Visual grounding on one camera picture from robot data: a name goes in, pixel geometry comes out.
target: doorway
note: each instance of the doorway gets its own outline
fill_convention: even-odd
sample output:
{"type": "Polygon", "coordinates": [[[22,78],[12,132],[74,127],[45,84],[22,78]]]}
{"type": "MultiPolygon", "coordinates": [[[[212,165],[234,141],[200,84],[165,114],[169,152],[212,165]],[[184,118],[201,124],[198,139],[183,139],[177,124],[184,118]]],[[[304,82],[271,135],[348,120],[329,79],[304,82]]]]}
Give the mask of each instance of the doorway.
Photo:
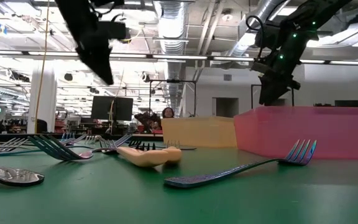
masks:
{"type": "Polygon", "coordinates": [[[213,116],[233,118],[239,114],[238,98],[213,98],[213,116]]]}

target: black pole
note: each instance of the black pole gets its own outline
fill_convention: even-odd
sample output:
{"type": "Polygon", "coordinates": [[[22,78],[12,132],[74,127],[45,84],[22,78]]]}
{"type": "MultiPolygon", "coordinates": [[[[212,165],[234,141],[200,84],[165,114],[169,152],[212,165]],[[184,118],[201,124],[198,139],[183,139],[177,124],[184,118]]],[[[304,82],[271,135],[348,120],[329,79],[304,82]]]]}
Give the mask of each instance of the black pole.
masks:
{"type": "Polygon", "coordinates": [[[254,109],[254,85],[251,85],[251,109],[254,109]]]}
{"type": "Polygon", "coordinates": [[[295,97],[293,96],[293,88],[291,88],[291,100],[292,100],[292,106],[295,106],[295,97]]]}
{"type": "Polygon", "coordinates": [[[149,116],[152,114],[152,80],[150,81],[149,87],[149,116]]]}
{"type": "Polygon", "coordinates": [[[197,108],[197,83],[194,82],[194,117],[196,116],[196,108],[197,108]]]}

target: computer monitor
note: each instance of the computer monitor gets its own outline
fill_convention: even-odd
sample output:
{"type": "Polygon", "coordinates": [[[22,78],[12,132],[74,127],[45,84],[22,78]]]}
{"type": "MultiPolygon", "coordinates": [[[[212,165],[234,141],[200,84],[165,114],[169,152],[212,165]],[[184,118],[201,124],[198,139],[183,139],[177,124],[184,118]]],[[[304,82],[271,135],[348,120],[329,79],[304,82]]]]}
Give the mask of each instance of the computer monitor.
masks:
{"type": "Polygon", "coordinates": [[[134,99],[113,96],[94,96],[91,118],[109,119],[111,102],[113,100],[112,118],[117,121],[132,121],[134,99]]]}

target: metal frame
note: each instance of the metal frame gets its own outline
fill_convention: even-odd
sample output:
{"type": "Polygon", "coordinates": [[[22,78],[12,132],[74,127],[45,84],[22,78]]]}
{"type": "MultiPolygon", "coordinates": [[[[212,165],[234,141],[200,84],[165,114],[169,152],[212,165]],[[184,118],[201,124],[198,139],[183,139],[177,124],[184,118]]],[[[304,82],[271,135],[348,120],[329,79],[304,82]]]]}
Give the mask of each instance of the metal frame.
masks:
{"type": "MultiPolygon", "coordinates": [[[[251,85],[251,109],[254,109],[254,86],[262,86],[261,84],[252,84],[251,85]]],[[[291,102],[292,106],[295,106],[295,92],[293,91],[293,88],[291,88],[291,102]]]]}
{"type": "MultiPolygon", "coordinates": [[[[197,107],[197,82],[196,81],[189,81],[189,80],[176,80],[179,83],[194,83],[194,115],[196,114],[196,107],[197,107]]],[[[166,82],[170,83],[170,80],[150,80],[149,85],[149,114],[152,113],[152,83],[153,82],[166,82]]]]}
{"type": "MultiPolygon", "coordinates": [[[[0,57],[9,58],[31,58],[36,60],[44,59],[43,51],[21,51],[21,50],[0,50],[0,57]]],[[[46,60],[79,60],[76,52],[47,52],[46,60]]],[[[110,60],[130,61],[130,62],[158,62],[159,60],[200,60],[200,61],[218,61],[218,62],[253,62],[253,57],[225,57],[212,55],[164,55],[164,54],[128,54],[112,53],[110,60]]],[[[350,60],[300,60],[301,64],[308,65],[350,65],[358,66],[358,61],[350,60]]]]}

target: desk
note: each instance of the desk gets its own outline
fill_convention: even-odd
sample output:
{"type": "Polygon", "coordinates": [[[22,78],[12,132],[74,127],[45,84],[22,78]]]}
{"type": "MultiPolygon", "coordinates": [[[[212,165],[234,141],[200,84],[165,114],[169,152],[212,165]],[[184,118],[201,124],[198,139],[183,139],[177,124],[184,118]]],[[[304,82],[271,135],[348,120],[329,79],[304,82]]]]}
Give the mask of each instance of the desk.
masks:
{"type": "Polygon", "coordinates": [[[45,174],[42,185],[0,185],[0,223],[358,223],[358,161],[267,164],[197,189],[163,178],[216,172],[260,157],[236,149],[183,152],[180,167],[141,169],[117,156],[59,162],[46,154],[0,157],[45,174]]]}

